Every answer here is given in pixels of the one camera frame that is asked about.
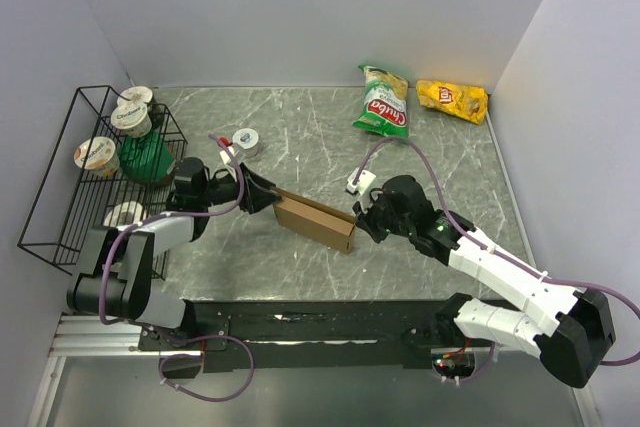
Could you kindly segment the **brown cardboard box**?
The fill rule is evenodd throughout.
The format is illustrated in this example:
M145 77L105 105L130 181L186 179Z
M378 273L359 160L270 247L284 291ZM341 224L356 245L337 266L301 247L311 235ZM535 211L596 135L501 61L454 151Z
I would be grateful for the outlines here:
M352 252L356 229L353 215L284 189L274 187L273 191L281 196L273 209L282 227L343 254Z

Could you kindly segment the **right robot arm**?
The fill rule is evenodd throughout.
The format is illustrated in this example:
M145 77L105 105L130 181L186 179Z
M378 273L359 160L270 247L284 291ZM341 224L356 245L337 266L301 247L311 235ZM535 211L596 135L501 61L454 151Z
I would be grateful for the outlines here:
M421 254L489 287L507 307L456 293L436 313L439 338L456 346L480 339L538 358L557 380L583 388L615 342L606 296L593 288L554 285L499 247L472 222L436 209L410 175L382 186L369 171L354 170L347 193L355 197L357 226L374 242L406 238Z

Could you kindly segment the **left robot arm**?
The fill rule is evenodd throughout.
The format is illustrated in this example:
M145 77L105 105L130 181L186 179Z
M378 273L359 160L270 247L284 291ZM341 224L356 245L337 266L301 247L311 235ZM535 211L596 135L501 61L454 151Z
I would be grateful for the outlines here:
M279 202L275 185L239 165L211 173L202 160L184 158L176 168L167 209L128 226L97 225L85 236L66 293L68 308L95 314L109 324L130 321L162 329L174 348L191 346L198 336L190 301L152 286L155 259L203 234L212 206L228 204L255 214Z

